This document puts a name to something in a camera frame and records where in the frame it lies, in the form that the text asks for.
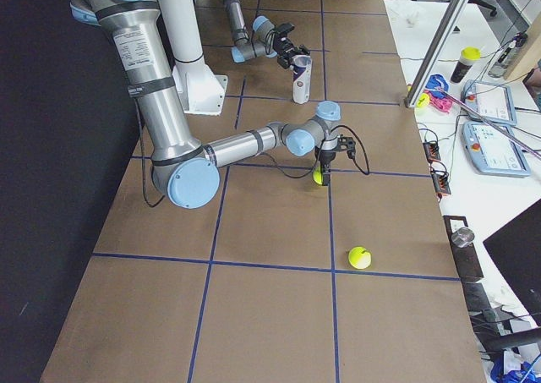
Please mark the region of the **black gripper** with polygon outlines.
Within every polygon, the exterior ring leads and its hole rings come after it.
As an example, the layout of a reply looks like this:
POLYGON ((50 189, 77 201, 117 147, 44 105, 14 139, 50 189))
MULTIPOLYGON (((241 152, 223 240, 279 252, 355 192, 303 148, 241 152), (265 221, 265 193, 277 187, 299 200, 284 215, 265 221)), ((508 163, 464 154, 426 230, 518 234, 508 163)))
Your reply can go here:
POLYGON ((331 183, 331 162, 338 152, 338 140, 324 141, 320 147, 315 148, 315 156, 320 164, 321 184, 329 186, 331 183))
POLYGON ((277 54, 277 62, 284 69, 294 65, 295 56, 309 56, 310 50, 303 44, 294 46, 288 34, 294 30, 292 23, 286 22, 273 28, 272 47, 277 54))

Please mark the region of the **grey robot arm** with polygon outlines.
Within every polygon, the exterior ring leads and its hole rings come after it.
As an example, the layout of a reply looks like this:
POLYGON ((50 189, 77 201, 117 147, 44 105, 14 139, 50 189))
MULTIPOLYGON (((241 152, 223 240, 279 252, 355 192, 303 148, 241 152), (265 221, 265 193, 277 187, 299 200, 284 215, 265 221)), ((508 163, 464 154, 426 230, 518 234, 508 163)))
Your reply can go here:
POLYGON ((323 101, 307 122, 274 122, 204 144, 188 114, 221 112, 227 78, 205 62, 193 0, 71 0, 75 19, 104 29, 128 78, 128 93, 153 142, 149 177, 174 205, 195 209, 216 194, 221 167, 286 146, 295 156, 315 153, 324 183, 345 140, 340 107, 323 101))
POLYGON ((221 0, 221 2, 229 20, 233 41, 231 54, 235 63, 263 56, 275 57, 282 68, 290 69, 296 57, 310 56, 310 50, 305 45, 297 47, 289 39, 288 34, 294 30, 293 24, 274 25, 264 15, 260 15, 252 24, 251 36, 243 17, 240 0, 221 0))

